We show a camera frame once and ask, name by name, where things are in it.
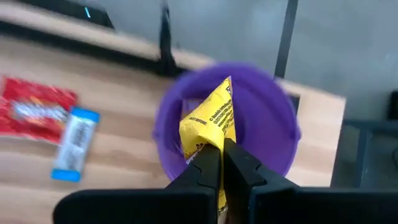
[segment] purple bucket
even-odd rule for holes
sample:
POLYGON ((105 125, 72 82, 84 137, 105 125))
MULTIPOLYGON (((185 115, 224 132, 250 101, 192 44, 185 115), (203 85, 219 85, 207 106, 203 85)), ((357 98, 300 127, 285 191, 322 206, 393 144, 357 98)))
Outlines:
POLYGON ((205 99, 228 76, 232 78, 237 143, 277 173, 289 171, 300 139, 289 97, 263 70, 223 63, 184 74, 163 98, 154 137, 170 180, 187 167, 178 133, 182 100, 205 99))

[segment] yellow snack bag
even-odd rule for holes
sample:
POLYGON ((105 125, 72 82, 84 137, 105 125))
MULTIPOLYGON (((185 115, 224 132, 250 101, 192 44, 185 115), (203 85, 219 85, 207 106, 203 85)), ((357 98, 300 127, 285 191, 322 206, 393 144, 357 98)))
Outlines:
MULTIPOLYGON (((223 165, 224 138, 236 142, 231 77, 225 79, 195 110, 180 121, 180 137, 185 159, 191 158, 205 144, 210 143, 221 151, 223 165)), ((218 208, 226 205, 221 173, 218 208)))

